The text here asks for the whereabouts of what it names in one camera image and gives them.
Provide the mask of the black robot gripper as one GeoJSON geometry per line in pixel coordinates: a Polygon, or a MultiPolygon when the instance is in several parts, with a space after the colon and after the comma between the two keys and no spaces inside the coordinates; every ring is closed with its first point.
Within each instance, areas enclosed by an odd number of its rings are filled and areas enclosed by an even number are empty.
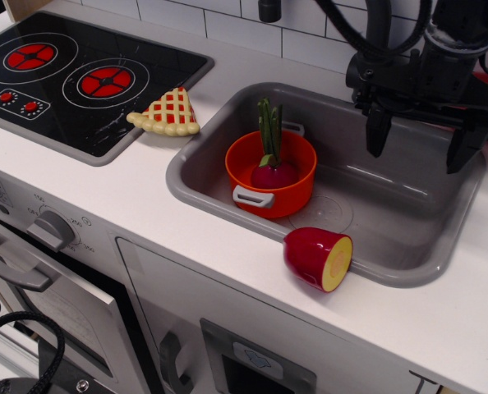
{"type": "Polygon", "coordinates": [[[462,170],[488,140],[488,84],[446,55],[412,51],[407,62],[376,62],[357,54],[346,84],[366,120],[366,147],[378,158],[392,126],[402,117],[455,129],[447,153],[447,173],[462,170]]]}

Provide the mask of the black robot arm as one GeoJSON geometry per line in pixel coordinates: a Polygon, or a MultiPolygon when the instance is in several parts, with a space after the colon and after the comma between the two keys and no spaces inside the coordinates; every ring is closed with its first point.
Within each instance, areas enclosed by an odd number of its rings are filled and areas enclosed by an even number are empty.
{"type": "Polygon", "coordinates": [[[488,1],[439,1],[420,9],[422,49],[408,60],[357,50],[347,71],[366,120],[366,147],[382,154],[393,117],[453,128],[446,159],[459,172],[488,141],[488,84],[474,75],[488,52],[488,1]]]}

